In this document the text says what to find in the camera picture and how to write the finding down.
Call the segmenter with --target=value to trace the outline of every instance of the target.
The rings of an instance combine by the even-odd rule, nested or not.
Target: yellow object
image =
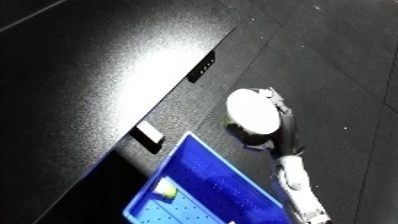
[[[153,189],[153,193],[165,198],[173,199],[177,195],[178,189],[167,181],[166,178],[161,178]]]

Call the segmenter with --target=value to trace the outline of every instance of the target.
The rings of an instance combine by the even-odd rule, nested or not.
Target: table surface
[[[1,32],[0,222],[36,220],[234,23],[211,0],[69,0]]]

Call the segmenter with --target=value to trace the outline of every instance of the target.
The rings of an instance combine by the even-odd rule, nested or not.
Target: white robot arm
[[[227,129],[246,147],[268,149],[274,190],[294,224],[331,224],[311,190],[292,110],[273,89],[239,89],[227,99]]]

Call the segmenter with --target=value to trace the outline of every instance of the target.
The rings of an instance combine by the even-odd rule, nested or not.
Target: black floor
[[[229,93],[269,86],[295,112],[313,190],[335,223],[398,223],[398,2],[222,2],[240,24],[216,48],[216,63],[196,84],[183,81],[147,117],[166,135],[164,148],[152,155],[127,137],[113,153],[123,159],[113,154],[107,159],[128,161],[137,181],[127,181],[127,171],[118,172],[130,168],[103,163],[102,171],[72,189],[43,223],[95,223],[101,217],[122,222],[114,217],[126,203],[120,197],[131,195],[125,186],[141,186],[142,175],[150,175],[187,130],[272,193],[268,155],[242,150],[220,124]],[[112,209],[99,206],[112,201],[109,195],[98,201],[93,193],[83,199],[87,206],[80,206],[76,217],[62,212],[76,208],[81,195],[98,185],[108,191],[97,195],[105,191],[118,198]],[[100,218],[90,219],[83,210]]]

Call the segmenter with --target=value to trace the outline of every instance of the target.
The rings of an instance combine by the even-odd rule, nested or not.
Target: blue tray
[[[178,192],[152,193],[160,178]],[[135,224],[288,224],[282,206],[210,147],[187,132],[123,211]]]

